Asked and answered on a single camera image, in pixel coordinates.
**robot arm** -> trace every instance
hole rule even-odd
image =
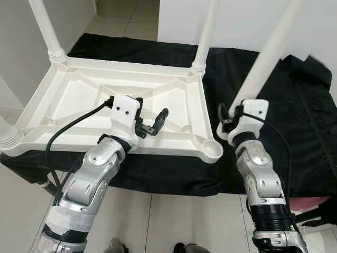
[[[112,134],[102,135],[98,145],[86,152],[82,166],[69,180],[58,206],[52,206],[45,220],[36,253],[81,253],[111,179],[130,150],[147,134],[156,135],[168,115],[164,109],[153,126],[145,126],[140,112],[142,99],[117,95],[111,120]]]
[[[253,242],[259,252],[308,253],[302,235],[293,230],[287,212],[281,180],[273,170],[273,162],[257,140],[263,123],[245,116],[249,114],[262,120],[266,117],[268,102],[245,100],[236,108],[232,120],[222,122],[219,136],[227,138],[235,147],[237,169],[243,180],[251,216],[255,225]]]

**white pole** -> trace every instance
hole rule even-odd
[[[48,47],[48,55],[51,62],[65,62],[67,56],[58,42],[52,22],[44,6],[43,0],[29,0],[35,19]]]
[[[210,0],[209,10],[202,30],[199,46],[191,67],[191,72],[194,75],[205,74],[206,59],[210,49],[218,9],[219,0]]]
[[[275,68],[279,58],[285,50],[288,35],[296,18],[300,15],[303,0],[290,0],[281,19],[267,40],[262,51],[254,62],[248,76],[244,80],[232,106],[229,116],[234,116],[235,107],[240,105],[242,100],[255,99],[261,91],[264,83]]]
[[[0,116],[0,153],[1,150],[11,149],[22,139],[22,132],[18,131],[16,126],[9,125]]]

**white tape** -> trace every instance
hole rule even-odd
[[[89,232],[94,218],[94,215],[87,215],[57,206],[51,207],[45,222],[54,233],[62,235],[68,230]]]

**pink object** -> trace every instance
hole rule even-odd
[[[312,197],[312,198],[290,198],[290,208],[294,211],[318,206],[326,202],[331,197]]]

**white plastic bracket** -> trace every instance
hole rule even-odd
[[[140,107],[139,101],[118,94],[114,98],[111,109],[112,135],[127,141],[131,150],[137,149],[141,140],[135,133],[135,118]]]
[[[269,102],[263,99],[244,100],[242,102],[243,112],[258,117],[262,120],[265,119],[268,111]],[[240,133],[252,132],[256,138],[260,136],[260,129],[263,126],[261,121],[250,118],[248,116],[241,116],[237,126],[228,134],[222,132],[221,123],[219,124],[216,133],[222,139],[227,139],[229,145],[234,146],[233,139]]]

